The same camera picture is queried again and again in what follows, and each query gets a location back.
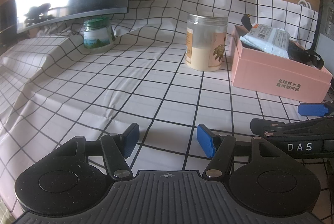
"pink box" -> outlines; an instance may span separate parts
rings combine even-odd
[[[230,43],[233,86],[306,103],[323,101],[332,79],[332,74],[325,67],[319,70],[273,54],[244,48],[240,36],[247,32],[243,26],[235,25],[233,29]]]

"powder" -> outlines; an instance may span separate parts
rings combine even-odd
[[[216,63],[210,65],[210,56],[213,56],[213,52],[210,48],[201,49],[201,48],[192,48],[191,50],[191,63],[189,63],[186,59],[186,64],[190,66],[192,69],[196,69],[199,71],[215,71],[220,68],[221,62],[216,60]]]

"checkered tablecloth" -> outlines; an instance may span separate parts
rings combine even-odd
[[[86,19],[76,19],[45,26],[37,38],[1,56],[0,196],[14,217],[22,213],[14,194],[19,174],[76,135],[97,140],[136,122],[140,140],[126,160],[134,174],[140,169],[203,172],[209,160],[196,140],[199,123],[249,141],[253,118],[311,119],[298,114],[300,102],[233,87],[229,40],[220,70],[189,68],[185,28],[188,11],[226,12],[228,33],[248,13],[252,23],[285,28],[309,48],[316,12],[280,0],[130,0],[129,7],[128,14],[109,16],[118,38],[104,53],[83,47]],[[330,92],[325,100],[332,98]],[[235,157],[233,169],[247,161]],[[89,162],[105,173],[101,157]],[[301,162],[320,179],[314,213],[332,223],[324,160]]]

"black strap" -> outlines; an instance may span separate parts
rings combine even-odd
[[[312,49],[307,49],[305,51],[309,54],[309,58],[310,58],[310,61],[312,62],[312,64],[316,68],[322,69],[322,67],[324,66],[325,63],[324,63],[323,59],[321,58],[321,56]]]
[[[250,31],[251,28],[253,28],[252,24],[251,24],[251,19],[249,18],[250,15],[243,15],[243,17],[241,18],[241,23],[243,24],[243,26],[245,26],[245,28]]]

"package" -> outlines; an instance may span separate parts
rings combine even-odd
[[[240,37],[240,40],[266,53],[289,59],[289,38],[289,33],[283,29],[255,24],[245,36]]]
[[[306,103],[322,102],[332,74],[277,55],[245,47],[240,37],[248,30],[235,25],[230,42],[232,85]]]

